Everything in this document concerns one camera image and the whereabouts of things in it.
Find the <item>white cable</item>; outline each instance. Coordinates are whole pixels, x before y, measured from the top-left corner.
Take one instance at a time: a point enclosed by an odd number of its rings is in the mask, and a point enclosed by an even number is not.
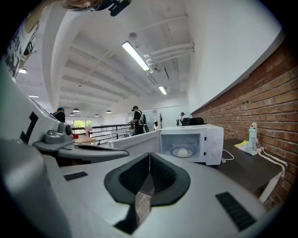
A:
[[[268,157],[262,155],[261,152],[258,152],[258,154],[259,154],[259,156],[262,156],[263,158],[269,160],[270,162],[272,162],[272,163],[274,163],[274,164],[276,164],[276,165],[281,166],[282,169],[283,169],[282,172],[281,172],[281,177],[284,177],[285,167],[284,167],[282,164],[280,164],[280,163],[278,163],[278,162],[276,162],[276,161],[274,161],[274,160],[272,160],[272,159],[270,159],[270,158],[268,158]]]
[[[228,152],[227,150],[223,150],[223,151],[226,151],[227,153],[230,154],[231,157],[233,157],[233,158],[231,158],[231,159],[225,159],[225,160],[233,160],[233,159],[234,159],[234,156],[233,156],[230,152]]]
[[[227,153],[229,153],[230,156],[233,157],[233,158],[231,158],[231,159],[225,159],[225,158],[222,157],[222,163],[225,163],[226,160],[233,160],[234,159],[234,156],[230,152],[228,152],[227,150],[223,150],[223,151],[226,151]]]
[[[272,156],[272,155],[266,153],[265,150],[264,150],[264,147],[257,148],[257,153],[259,154],[259,156],[262,156],[263,158],[269,160],[270,162],[272,162],[272,163],[274,163],[274,164],[279,165],[279,166],[282,167],[281,177],[284,177],[285,166],[282,165],[282,164],[280,164],[280,163],[278,163],[278,162],[276,162],[276,161],[274,161],[274,160],[272,160],[272,159],[270,159],[270,158],[268,158],[268,157],[266,157],[266,156],[264,156],[264,155],[262,155],[262,154],[261,154],[262,151],[264,152],[265,155],[268,155],[268,156],[270,156],[271,158],[276,159],[277,161],[279,161],[279,162],[285,164],[286,167],[288,166],[287,162],[285,162],[285,161],[283,161],[283,160],[281,160],[281,159],[278,159],[278,158],[276,158],[276,157],[274,157],[274,156]]]
[[[261,147],[261,148],[262,148],[262,151],[264,152],[265,155],[270,156],[271,158],[273,158],[273,159],[275,159],[275,160],[283,163],[286,167],[288,167],[288,163],[287,162],[285,162],[285,161],[283,161],[281,159],[278,159],[278,158],[274,157],[273,155],[270,155],[270,154],[266,153],[265,150],[264,150],[264,147]]]
[[[270,155],[270,154],[266,153],[265,150],[264,150],[264,147],[262,147],[260,145],[260,142],[258,141],[258,139],[256,140],[256,143],[255,143],[254,147],[255,147],[255,150],[257,151],[257,153],[259,154],[259,156],[262,156],[263,158],[269,160],[270,162],[272,162],[272,163],[274,163],[274,164],[279,165],[279,166],[282,167],[281,177],[283,178],[284,177],[284,172],[285,172],[285,166],[288,167],[287,162],[285,162],[285,161],[283,161],[281,159],[278,159],[278,158],[274,157],[273,155]],[[282,164],[280,164],[280,163],[278,163],[278,162],[276,162],[276,161],[274,161],[274,160],[272,160],[272,159],[270,159],[270,158],[268,158],[268,157],[266,157],[266,156],[264,156],[264,155],[262,155],[261,154],[262,151],[264,152],[265,155],[270,156],[271,158],[273,158],[273,159],[275,159],[275,160],[283,163],[285,166],[282,165]]]

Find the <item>small figurine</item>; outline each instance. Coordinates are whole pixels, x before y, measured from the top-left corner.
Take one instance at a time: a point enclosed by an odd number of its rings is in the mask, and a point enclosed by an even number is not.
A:
[[[248,147],[251,150],[254,150],[257,144],[257,124],[253,122],[248,131],[250,132]]]

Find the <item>black device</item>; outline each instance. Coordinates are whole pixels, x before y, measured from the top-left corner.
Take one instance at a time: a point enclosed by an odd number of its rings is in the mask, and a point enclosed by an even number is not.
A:
[[[108,8],[109,6],[111,6],[108,10],[111,12],[110,15],[112,17],[117,16],[124,8],[126,8],[131,1],[129,0],[123,0],[123,1],[119,1],[119,0],[107,0],[105,2],[103,2],[100,7],[96,10],[96,11],[101,11],[104,10],[106,8]]]

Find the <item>black tape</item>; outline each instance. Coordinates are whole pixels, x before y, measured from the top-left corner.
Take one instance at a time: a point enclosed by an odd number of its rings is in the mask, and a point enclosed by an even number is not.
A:
[[[83,171],[83,172],[71,173],[71,174],[64,175],[64,178],[65,178],[66,181],[70,181],[70,180],[73,180],[73,179],[78,179],[78,178],[85,177],[87,175],[88,174]]]
[[[22,131],[22,133],[21,133],[21,135],[20,135],[20,139],[21,139],[24,143],[26,143],[26,144],[28,144],[28,142],[29,142],[29,140],[30,140],[30,136],[31,136],[32,131],[33,131],[34,127],[35,127],[35,124],[36,124],[36,122],[37,122],[37,120],[38,120],[38,116],[36,116],[36,114],[35,114],[34,112],[32,112],[31,115],[30,115],[30,117],[29,117],[29,119],[31,120],[31,123],[30,123],[30,125],[29,125],[29,127],[28,127],[27,133],[25,134],[25,133]]]
[[[229,193],[224,192],[215,195],[221,206],[228,213],[239,231],[246,229],[256,222],[256,220],[238,203],[238,201]]]

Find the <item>white microwave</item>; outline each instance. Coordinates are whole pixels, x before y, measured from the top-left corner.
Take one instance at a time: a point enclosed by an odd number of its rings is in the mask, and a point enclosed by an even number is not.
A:
[[[159,131],[111,140],[110,148],[130,155],[155,152],[206,165],[219,165],[223,153],[224,129],[214,125],[173,126]]]

